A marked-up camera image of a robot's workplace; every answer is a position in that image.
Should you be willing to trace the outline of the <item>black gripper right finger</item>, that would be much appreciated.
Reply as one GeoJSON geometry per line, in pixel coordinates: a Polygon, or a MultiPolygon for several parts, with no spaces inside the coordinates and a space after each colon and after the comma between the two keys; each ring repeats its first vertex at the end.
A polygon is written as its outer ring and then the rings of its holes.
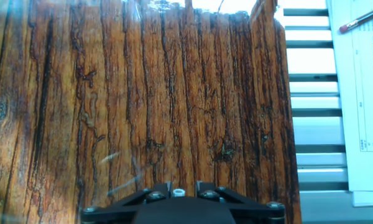
{"type": "Polygon", "coordinates": [[[198,181],[195,196],[213,202],[209,208],[220,220],[232,223],[285,223],[285,205],[280,202],[262,204],[227,187],[198,181]]]}

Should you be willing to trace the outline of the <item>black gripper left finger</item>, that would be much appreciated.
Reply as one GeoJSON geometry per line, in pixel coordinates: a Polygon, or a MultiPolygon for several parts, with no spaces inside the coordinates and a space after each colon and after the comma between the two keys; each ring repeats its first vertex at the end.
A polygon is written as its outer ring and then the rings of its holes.
{"type": "Polygon", "coordinates": [[[90,206],[83,209],[81,223],[132,223],[144,205],[169,199],[173,190],[171,181],[155,184],[151,189],[139,190],[107,207],[90,206]]]}

